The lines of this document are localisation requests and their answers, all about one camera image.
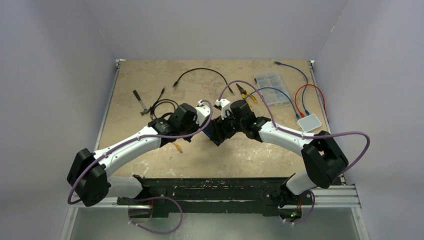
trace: gray wall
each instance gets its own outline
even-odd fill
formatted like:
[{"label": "gray wall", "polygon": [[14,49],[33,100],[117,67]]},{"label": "gray wall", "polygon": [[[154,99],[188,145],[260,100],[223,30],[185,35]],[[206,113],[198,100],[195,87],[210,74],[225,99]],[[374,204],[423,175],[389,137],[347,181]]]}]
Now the gray wall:
[{"label": "gray wall", "polygon": [[120,59],[315,59],[347,0],[86,0]]},{"label": "gray wall", "polygon": [[[371,137],[346,175],[373,240],[424,239],[424,2],[349,0],[315,62],[333,132]],[[338,140],[353,160],[361,137]]]},{"label": "gray wall", "polygon": [[92,149],[114,75],[83,0],[0,3],[0,239],[58,239],[75,153]]}]

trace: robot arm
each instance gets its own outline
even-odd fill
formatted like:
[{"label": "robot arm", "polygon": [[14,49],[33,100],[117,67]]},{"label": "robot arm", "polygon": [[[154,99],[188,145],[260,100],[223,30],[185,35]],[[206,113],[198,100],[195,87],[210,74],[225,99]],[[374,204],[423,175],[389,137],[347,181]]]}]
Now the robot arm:
[{"label": "robot arm", "polygon": [[[173,136],[197,131],[211,113],[211,109],[200,102],[197,107],[183,103],[175,112],[170,113],[168,119],[154,119],[134,135],[112,146],[92,153],[86,148],[79,151],[66,179],[73,186],[82,172],[97,161],[75,188],[84,205],[93,206],[105,197],[133,198],[143,189],[141,184],[133,178],[112,177],[112,174],[138,156],[174,142],[177,137]],[[190,136],[183,139],[190,142],[191,138]]]},{"label": "robot arm", "polygon": [[[217,146],[235,133],[242,132],[249,139],[261,143],[270,143],[303,158],[306,170],[296,173],[281,186],[282,205],[285,200],[294,199],[304,191],[320,187],[327,189],[349,162],[333,138],[305,139],[277,129],[267,117],[256,117],[244,100],[233,103],[226,99],[215,102],[221,109],[221,116],[214,119],[205,129],[208,137]],[[303,133],[277,124],[277,127],[300,136],[314,136],[314,133]],[[321,131],[317,135],[328,135]]]}]

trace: black cable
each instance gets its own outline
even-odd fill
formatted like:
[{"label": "black cable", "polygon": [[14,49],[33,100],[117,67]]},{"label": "black cable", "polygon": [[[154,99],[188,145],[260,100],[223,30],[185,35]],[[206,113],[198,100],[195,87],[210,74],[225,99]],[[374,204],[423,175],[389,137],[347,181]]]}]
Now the black cable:
[{"label": "black cable", "polygon": [[157,104],[158,102],[159,102],[159,99],[161,99],[161,97],[162,97],[162,95],[164,94],[164,92],[165,92],[165,87],[163,87],[162,88],[162,91],[160,92],[160,94],[159,94],[159,97],[157,98],[157,100],[153,103],[153,105],[155,105],[155,104]]},{"label": "black cable", "polygon": [[175,111],[175,110],[177,109],[177,107],[178,107],[178,103],[177,103],[176,101],[172,100],[172,99],[167,99],[167,98],[160,99],[160,100],[156,101],[156,102],[153,104],[153,106],[151,106],[151,108],[150,108],[150,118],[152,118],[152,119],[153,119],[153,117],[154,117],[155,119],[157,119],[158,117],[157,117],[157,116],[156,116],[156,114],[155,114],[155,110],[156,110],[156,108],[157,108],[158,106],[160,106],[160,105],[162,105],[162,104],[166,104],[166,103],[171,104],[171,105],[173,106],[173,110],[174,110],[174,111]]},{"label": "black cable", "polygon": [[[188,70],[188,71],[184,72],[183,74],[181,74],[181,76],[179,76],[178,80],[177,80],[176,82],[174,82],[174,83],[173,83],[172,87],[173,87],[173,88],[176,88],[176,87],[177,87],[177,85],[178,85],[178,83],[179,83],[179,81],[180,81],[180,79],[181,79],[181,78],[182,78],[185,74],[187,74],[187,73],[189,73],[189,72],[191,72],[191,71],[194,71],[194,70],[200,70],[200,69],[202,69],[202,70],[209,70],[209,71],[212,71],[212,72],[215,72],[215,73],[219,74],[219,75],[222,77],[222,79],[224,79],[225,84],[226,84],[226,85],[228,85],[228,82],[227,82],[226,78],[225,78],[225,77],[224,77],[221,73],[219,73],[218,71],[213,70],[213,69],[210,69],[210,68],[206,68],[206,67],[197,67],[197,68],[190,69],[190,70]],[[234,92],[233,92],[233,90],[232,90],[230,87],[228,87],[228,90],[229,90],[229,91],[230,91],[230,92],[234,95]]]}]

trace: small white box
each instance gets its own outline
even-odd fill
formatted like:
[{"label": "small white box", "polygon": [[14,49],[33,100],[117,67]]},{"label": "small white box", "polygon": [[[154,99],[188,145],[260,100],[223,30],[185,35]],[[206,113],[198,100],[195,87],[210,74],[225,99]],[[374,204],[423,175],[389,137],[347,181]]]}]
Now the small white box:
[{"label": "small white box", "polygon": [[322,125],[317,115],[315,114],[311,114],[311,115],[305,116],[304,118],[299,119],[296,122],[296,124],[301,131],[306,133],[314,129],[317,129],[321,127]]}]

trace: red cable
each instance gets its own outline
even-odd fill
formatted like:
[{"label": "red cable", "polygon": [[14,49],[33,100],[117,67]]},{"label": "red cable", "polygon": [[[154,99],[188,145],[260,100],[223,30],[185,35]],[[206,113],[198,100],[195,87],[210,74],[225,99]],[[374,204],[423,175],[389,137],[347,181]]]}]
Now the red cable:
[{"label": "red cable", "polygon": [[320,94],[321,94],[321,96],[322,96],[322,104],[324,105],[324,112],[325,112],[325,114],[327,114],[326,100],[324,99],[324,94],[323,94],[323,92],[321,91],[321,89],[320,89],[319,87],[315,86],[314,84],[305,84],[305,85],[301,86],[301,87],[297,90],[296,95],[294,95],[294,105],[296,105],[296,109],[297,109],[297,111],[300,113],[300,116],[301,116],[302,118],[304,118],[304,117],[305,117],[305,115],[303,114],[303,112],[301,112],[301,110],[300,110],[300,109],[299,109],[299,107],[298,107],[297,97],[298,97],[298,93],[299,93],[299,91],[300,91],[301,89],[303,89],[304,87],[306,87],[306,86],[312,86],[312,87],[314,87],[314,88],[318,89],[319,93],[320,93]]}]

